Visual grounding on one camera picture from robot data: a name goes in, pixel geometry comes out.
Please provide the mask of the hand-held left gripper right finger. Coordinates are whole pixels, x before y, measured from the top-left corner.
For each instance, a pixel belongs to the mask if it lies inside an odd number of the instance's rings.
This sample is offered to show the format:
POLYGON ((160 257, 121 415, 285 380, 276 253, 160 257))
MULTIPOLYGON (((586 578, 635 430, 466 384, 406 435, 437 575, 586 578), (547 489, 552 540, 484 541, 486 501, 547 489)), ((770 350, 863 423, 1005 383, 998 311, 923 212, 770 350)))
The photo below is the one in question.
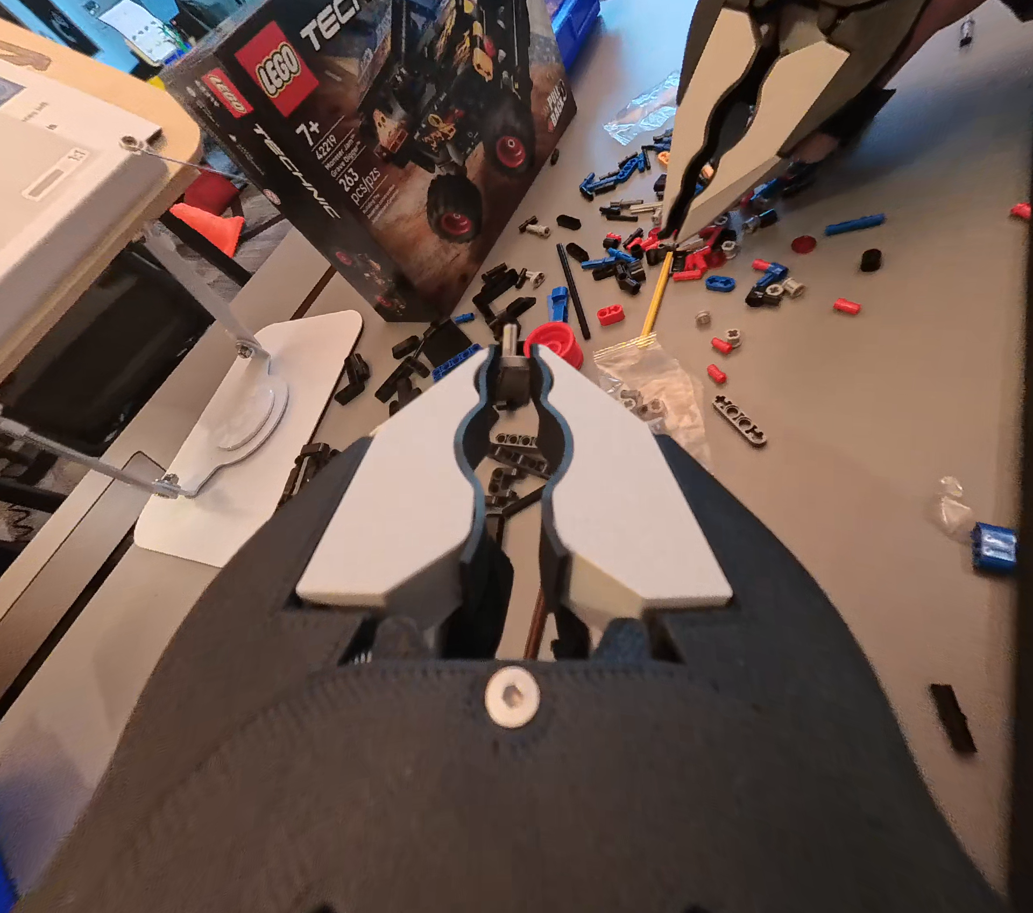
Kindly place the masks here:
POLYGON ((674 393, 616 370, 591 382, 547 346, 529 346, 538 442, 551 475, 540 501, 540 592, 556 660, 587 658, 616 620, 725 608, 732 587, 675 473, 697 467, 670 434, 674 393))

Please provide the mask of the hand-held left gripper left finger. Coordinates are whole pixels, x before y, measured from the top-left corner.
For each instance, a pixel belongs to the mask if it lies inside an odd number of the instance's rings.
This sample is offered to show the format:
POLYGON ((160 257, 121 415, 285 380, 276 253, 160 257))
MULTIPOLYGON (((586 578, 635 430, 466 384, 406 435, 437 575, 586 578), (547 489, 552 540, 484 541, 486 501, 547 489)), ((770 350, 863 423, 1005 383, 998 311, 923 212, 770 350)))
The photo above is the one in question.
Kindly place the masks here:
POLYGON ((406 619, 440 656, 493 659, 513 567, 476 468, 497 421, 495 348, 474 353, 374 434, 295 587, 307 604, 406 619))

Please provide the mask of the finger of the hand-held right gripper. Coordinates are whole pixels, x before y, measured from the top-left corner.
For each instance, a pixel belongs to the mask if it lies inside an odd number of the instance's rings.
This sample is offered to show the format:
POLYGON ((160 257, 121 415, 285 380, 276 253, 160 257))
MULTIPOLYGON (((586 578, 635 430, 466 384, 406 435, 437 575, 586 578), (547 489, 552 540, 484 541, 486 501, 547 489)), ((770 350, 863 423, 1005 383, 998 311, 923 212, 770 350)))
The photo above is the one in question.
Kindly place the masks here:
POLYGON ((760 28, 750 8, 724 5, 713 20, 695 66, 684 65, 684 90, 678 98, 663 198, 663 240, 677 237, 689 223, 697 230, 747 191, 768 178, 768 161, 749 150, 745 132, 726 149, 698 209, 692 209, 696 186, 707 162, 716 158, 722 129, 740 108, 757 100, 748 77, 763 48, 760 28))
POLYGON ((791 134, 848 60, 845 49, 826 41, 781 56, 760 87, 750 124, 721 156, 699 196, 694 194, 699 169, 691 169, 691 199, 676 228, 700 230, 776 174, 795 145, 791 134))

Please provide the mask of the small building pieces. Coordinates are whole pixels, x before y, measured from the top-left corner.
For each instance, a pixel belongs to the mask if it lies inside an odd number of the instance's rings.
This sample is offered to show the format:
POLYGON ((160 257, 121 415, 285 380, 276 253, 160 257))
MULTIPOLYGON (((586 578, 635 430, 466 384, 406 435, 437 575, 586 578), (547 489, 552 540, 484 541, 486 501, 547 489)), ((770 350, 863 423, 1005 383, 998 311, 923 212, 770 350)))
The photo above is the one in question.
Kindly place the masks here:
MULTIPOLYGON (((645 167, 648 165, 647 152, 654 148, 655 151, 661 149, 660 145, 643 146, 641 152, 636 157, 626 158, 621 161, 619 170, 607 176, 597 178, 595 174, 589 174, 582 185, 583 195, 591 197, 604 191, 611 191, 613 185, 626 181, 632 172, 632 167, 645 167)), ((753 196, 746 198, 741 209, 756 209, 764 200, 761 197, 769 195, 788 194, 793 186, 801 180, 803 174, 795 168, 784 177, 780 177, 775 182, 765 183, 756 190, 753 196)), ((576 243, 567 243, 565 248, 569 254, 570 263, 580 270, 592 272, 596 280, 601 278, 617 279, 622 287, 622 291, 630 296, 639 293, 641 285, 647 281, 645 266, 647 264, 662 266, 668 250, 675 250, 674 273, 670 281, 693 282, 705 280, 706 291, 717 293, 729 293, 735 289, 737 280, 730 275, 714 274, 718 267, 727 266, 727 261, 733 259, 740 248, 740 239, 751 233, 752 230, 762 229, 768 225, 778 222, 776 210, 768 208, 763 213, 754 214, 742 220, 742 235, 730 227, 726 221, 727 215, 719 216, 710 224, 705 225, 702 230, 695 235, 686 238, 682 243, 678 237, 661 239, 659 237, 661 227, 659 223, 659 204, 649 207, 641 201, 615 202, 612 206, 602 207, 606 215, 609 215, 611 222, 629 222, 636 224, 638 215, 646 210, 656 210, 655 226, 648 233, 641 227, 623 240, 615 233, 607 233, 601 242, 601 256, 594 257, 576 243)), ((857 219, 833 223, 824 229, 824 237, 851 235, 864 230, 870 230, 880 226, 885 222, 885 214, 868 215, 857 219)), ((750 309, 778 308, 784 300, 797 300, 804 292, 805 286, 790 276, 790 270, 781 262, 768 261, 763 258, 753 261, 756 277, 750 282, 748 291, 744 297, 745 304, 750 309)))

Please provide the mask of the white book stand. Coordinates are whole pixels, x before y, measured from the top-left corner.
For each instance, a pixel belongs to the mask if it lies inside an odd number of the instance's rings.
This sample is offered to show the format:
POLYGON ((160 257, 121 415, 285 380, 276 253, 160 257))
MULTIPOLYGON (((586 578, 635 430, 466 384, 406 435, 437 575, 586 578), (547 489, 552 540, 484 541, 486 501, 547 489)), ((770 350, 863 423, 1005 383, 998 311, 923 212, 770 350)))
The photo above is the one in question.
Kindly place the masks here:
MULTIPOLYGON (((15 335, 45 295, 156 185, 151 144, 124 152, 26 145, 2 150, 2 339, 15 335)), ((135 543, 215 568, 269 520, 295 457, 314 433, 363 330, 358 312, 273 323, 252 330, 151 223, 144 243, 234 339, 236 359, 162 478, 152 481, 71 448, 2 415, 2 435, 74 459, 150 495, 135 543)))

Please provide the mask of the small grey axle assembly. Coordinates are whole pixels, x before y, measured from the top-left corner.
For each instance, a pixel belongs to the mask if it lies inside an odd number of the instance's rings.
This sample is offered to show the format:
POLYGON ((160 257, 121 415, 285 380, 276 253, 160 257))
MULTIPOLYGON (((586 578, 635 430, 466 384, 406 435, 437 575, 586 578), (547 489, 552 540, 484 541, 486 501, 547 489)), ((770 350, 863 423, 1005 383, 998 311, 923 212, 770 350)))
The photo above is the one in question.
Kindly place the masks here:
POLYGON ((531 400, 531 365, 522 350, 520 326, 515 322, 504 324, 493 389, 497 410, 515 411, 531 400))

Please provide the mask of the grey desk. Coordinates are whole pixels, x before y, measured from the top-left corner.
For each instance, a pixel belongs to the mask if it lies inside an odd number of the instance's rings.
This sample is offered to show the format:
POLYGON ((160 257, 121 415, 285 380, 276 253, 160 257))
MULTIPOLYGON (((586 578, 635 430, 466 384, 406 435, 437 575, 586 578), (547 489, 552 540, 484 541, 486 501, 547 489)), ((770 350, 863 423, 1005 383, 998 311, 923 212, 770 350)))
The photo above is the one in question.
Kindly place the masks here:
MULTIPOLYGON (((613 0, 575 67, 577 116, 557 166, 539 175, 516 218, 583 216, 584 174, 613 162, 603 123, 680 66, 696 0, 613 0)), ((676 284, 657 335, 705 383, 714 473, 801 560, 875 667, 956 835, 995 887, 1010 869, 1011 742, 1018 584, 976 573, 968 543, 931 521, 953 476, 976 520, 1018 526, 1021 498, 1031 24, 996 0, 975 12, 971 46, 934 36, 848 155, 780 209, 731 263, 774 257, 806 286, 780 309, 752 311, 737 288, 705 300, 676 284), (885 214, 851 235, 833 223, 885 214), (724 391, 768 432, 762 451, 710 407, 714 330, 740 327, 724 391), (949 684, 977 754, 951 750, 928 687, 949 684)), ((213 570, 123 544, 143 494, 90 475, 2 576, 2 613, 51 572, 95 596, 29 676, 2 719, 2 852, 28 890, 71 830, 174 629, 213 570)))

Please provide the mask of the clear zip bag with pieces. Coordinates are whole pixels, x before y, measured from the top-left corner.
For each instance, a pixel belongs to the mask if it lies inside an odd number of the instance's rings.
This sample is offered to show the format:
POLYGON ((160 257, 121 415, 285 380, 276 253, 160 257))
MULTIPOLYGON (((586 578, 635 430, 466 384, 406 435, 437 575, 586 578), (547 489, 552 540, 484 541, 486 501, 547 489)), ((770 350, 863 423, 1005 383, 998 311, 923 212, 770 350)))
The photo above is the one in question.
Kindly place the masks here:
POLYGON ((659 344, 655 334, 597 350, 598 385, 655 437, 668 437, 711 471, 705 390, 659 344))

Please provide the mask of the dark grey thin beam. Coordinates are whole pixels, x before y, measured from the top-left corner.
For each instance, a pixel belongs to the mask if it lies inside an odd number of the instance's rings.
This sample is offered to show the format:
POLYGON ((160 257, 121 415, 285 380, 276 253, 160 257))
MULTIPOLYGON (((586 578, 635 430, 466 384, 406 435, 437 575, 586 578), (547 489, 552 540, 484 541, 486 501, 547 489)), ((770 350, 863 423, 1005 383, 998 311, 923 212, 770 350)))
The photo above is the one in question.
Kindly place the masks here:
POLYGON ((715 395, 712 408, 717 416, 729 424, 743 441, 754 449, 766 447, 766 432, 755 423, 753 418, 742 411, 738 403, 730 400, 726 393, 715 395))

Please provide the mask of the red wheel hub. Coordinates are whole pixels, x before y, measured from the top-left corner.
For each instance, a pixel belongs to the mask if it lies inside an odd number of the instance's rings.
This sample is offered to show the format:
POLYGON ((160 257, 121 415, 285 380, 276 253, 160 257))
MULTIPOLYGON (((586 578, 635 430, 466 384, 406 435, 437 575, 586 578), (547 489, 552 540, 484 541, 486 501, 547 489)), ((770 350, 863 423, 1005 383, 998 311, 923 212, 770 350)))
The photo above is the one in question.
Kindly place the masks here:
POLYGON ((526 355, 530 355, 534 346, 547 349, 575 371, 580 371, 583 367, 584 351, 575 337, 575 332, 566 322, 549 321, 530 330, 523 339, 523 351, 526 355))

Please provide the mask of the yellow axle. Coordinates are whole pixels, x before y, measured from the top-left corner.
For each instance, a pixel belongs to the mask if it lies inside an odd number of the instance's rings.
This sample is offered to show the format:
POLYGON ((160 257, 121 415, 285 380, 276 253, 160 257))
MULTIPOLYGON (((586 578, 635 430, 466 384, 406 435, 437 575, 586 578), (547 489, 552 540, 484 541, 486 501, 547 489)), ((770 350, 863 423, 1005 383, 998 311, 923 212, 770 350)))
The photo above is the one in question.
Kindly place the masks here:
POLYGON ((665 292, 670 280, 670 276, 674 273, 674 260, 675 260, 675 250, 670 249, 665 255, 665 259, 662 262, 662 270, 658 275, 656 285, 653 290, 652 298, 649 304, 647 316, 643 322, 641 332, 639 338, 647 338, 652 335, 655 330, 655 325, 660 313, 660 309, 665 297, 665 292))

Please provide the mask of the long black axle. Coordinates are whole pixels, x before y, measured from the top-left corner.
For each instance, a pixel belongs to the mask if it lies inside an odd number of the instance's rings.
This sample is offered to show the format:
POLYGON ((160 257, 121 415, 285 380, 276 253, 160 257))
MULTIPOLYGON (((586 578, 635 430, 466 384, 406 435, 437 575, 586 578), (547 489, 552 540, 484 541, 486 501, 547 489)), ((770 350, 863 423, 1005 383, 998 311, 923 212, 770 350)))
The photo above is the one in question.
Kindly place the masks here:
POLYGON ((567 252, 567 249, 562 243, 557 243, 556 250, 562 272, 564 274, 564 278, 566 280, 569 300, 572 303, 572 306, 574 307, 575 310, 575 316, 582 337, 585 341, 589 341, 591 339, 591 330, 588 324, 582 300, 580 298, 580 292, 576 288, 575 275, 571 267, 569 254, 567 252))

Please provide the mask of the clear plastic scrap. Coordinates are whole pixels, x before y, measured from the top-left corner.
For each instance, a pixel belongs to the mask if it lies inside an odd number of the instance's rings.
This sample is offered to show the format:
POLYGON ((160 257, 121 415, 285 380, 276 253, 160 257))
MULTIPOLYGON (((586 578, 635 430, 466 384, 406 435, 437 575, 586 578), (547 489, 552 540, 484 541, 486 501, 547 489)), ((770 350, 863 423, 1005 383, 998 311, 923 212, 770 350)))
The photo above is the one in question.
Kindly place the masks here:
POLYGON ((931 521, 944 535, 962 541, 975 525, 962 483, 953 476, 943 476, 937 484, 931 504, 931 521))

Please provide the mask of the orange cone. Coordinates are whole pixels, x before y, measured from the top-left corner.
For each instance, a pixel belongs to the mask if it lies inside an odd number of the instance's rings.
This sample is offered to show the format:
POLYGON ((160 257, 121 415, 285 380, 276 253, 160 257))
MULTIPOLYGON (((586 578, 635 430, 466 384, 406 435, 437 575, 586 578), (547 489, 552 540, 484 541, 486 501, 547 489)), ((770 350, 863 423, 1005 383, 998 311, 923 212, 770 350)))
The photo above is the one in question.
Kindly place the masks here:
POLYGON ((234 258, 240 234, 246 219, 241 216, 219 216, 213 211, 180 201, 171 208, 173 217, 202 237, 216 250, 229 258, 234 258))

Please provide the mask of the black toy truck box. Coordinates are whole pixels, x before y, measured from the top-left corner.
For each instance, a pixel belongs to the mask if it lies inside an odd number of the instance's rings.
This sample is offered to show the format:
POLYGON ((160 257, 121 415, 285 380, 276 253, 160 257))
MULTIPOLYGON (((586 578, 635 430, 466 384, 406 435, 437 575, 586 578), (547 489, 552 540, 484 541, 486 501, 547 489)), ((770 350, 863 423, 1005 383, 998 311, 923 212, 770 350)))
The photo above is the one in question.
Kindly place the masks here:
POLYGON ((250 0, 163 82, 387 322, 458 306, 576 113, 544 0, 250 0))

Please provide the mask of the small blue brick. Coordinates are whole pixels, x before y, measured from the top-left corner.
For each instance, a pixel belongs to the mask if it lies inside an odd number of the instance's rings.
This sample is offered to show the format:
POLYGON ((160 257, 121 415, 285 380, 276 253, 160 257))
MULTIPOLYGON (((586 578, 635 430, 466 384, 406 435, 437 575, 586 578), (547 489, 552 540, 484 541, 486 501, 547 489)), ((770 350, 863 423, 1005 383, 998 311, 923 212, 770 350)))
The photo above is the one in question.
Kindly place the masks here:
POLYGON ((1018 565, 1018 535, 1013 529, 975 522, 971 530, 972 567, 990 575, 1014 575, 1018 565))

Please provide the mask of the short black connector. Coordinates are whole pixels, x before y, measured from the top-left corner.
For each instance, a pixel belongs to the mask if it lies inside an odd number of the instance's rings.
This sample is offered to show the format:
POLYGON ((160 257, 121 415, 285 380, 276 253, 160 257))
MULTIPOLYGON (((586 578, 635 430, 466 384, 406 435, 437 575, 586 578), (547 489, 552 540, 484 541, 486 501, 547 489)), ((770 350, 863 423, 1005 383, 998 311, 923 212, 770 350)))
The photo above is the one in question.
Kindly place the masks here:
POLYGON ((977 754, 975 739, 954 688, 949 684, 933 683, 928 689, 951 750, 965 757, 977 754))

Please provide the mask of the instruction poster board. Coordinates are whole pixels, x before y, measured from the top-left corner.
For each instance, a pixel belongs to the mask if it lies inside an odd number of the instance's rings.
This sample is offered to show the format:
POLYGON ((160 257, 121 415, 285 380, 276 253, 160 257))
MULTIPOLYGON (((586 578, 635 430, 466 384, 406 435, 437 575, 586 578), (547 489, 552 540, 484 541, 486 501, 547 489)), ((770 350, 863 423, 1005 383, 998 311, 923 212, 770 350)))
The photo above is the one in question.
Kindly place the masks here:
POLYGON ((193 162, 200 155, 200 128, 173 97, 56 40, 2 19, 2 62, 54 80, 161 128, 158 151, 193 162))

